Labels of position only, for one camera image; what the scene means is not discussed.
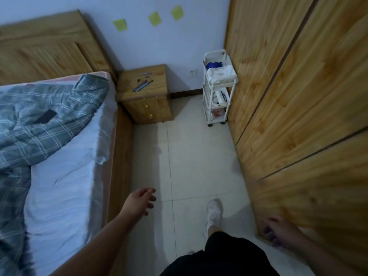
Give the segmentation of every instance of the person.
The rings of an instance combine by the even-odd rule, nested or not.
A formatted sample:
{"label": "person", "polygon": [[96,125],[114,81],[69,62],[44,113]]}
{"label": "person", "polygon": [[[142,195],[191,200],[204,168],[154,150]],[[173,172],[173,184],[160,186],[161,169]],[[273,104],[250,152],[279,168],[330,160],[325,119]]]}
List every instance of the person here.
{"label": "person", "polygon": [[[147,209],[156,201],[153,188],[142,188],[131,193],[120,214],[109,222],[86,246],[56,269],[51,276],[108,275],[119,249],[128,233],[147,216]],[[161,276],[171,275],[278,275],[266,254],[252,242],[225,233],[220,227],[222,207],[212,200],[207,207],[208,218],[205,250],[179,257]],[[303,257],[317,276],[360,276],[354,269],[335,258],[328,251],[306,237],[289,220],[272,216],[264,219],[266,235]]]}

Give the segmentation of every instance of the sticky note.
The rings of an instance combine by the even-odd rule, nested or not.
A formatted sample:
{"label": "sticky note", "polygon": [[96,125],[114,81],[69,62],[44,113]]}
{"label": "sticky note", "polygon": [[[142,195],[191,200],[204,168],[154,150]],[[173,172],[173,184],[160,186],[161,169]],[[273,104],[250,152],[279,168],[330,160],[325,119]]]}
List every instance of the sticky note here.
{"label": "sticky note", "polygon": [[125,19],[118,19],[113,21],[113,23],[119,32],[126,31],[128,29]]}
{"label": "sticky note", "polygon": [[180,18],[184,16],[184,12],[181,5],[177,5],[175,8],[171,10],[171,15],[175,19],[175,21],[178,21]]}
{"label": "sticky note", "polygon": [[155,11],[154,13],[152,13],[148,19],[150,20],[150,22],[152,23],[153,26],[157,26],[161,23],[161,18],[160,15],[157,11]]}

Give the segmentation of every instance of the black shorts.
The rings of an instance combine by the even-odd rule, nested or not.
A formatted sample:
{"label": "black shorts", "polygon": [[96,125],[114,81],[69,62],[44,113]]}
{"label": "black shorts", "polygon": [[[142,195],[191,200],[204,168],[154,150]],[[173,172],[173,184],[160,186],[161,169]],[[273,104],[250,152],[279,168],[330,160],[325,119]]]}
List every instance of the black shorts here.
{"label": "black shorts", "polygon": [[215,232],[205,250],[181,256],[161,274],[168,275],[266,275],[279,276],[257,245],[224,232]]}

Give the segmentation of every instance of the bed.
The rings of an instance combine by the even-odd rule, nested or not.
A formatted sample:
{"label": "bed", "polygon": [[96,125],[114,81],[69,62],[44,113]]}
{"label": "bed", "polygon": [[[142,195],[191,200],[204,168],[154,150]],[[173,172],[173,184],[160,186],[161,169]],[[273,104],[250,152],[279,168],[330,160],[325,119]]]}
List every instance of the bed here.
{"label": "bed", "polygon": [[[77,136],[31,167],[24,219],[36,275],[52,272],[119,213],[130,188],[132,121],[115,102],[116,73],[79,11],[0,27],[0,91],[75,84],[85,73],[108,80],[104,103]],[[123,271],[124,253],[112,274]]]}

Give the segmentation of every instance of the wardrobe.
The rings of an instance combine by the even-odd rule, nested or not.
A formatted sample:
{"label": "wardrobe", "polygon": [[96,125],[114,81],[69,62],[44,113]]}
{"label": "wardrobe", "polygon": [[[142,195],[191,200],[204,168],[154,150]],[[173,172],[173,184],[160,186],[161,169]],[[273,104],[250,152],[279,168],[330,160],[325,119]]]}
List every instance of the wardrobe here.
{"label": "wardrobe", "polygon": [[231,0],[225,48],[259,235],[282,215],[368,274],[368,0]]}

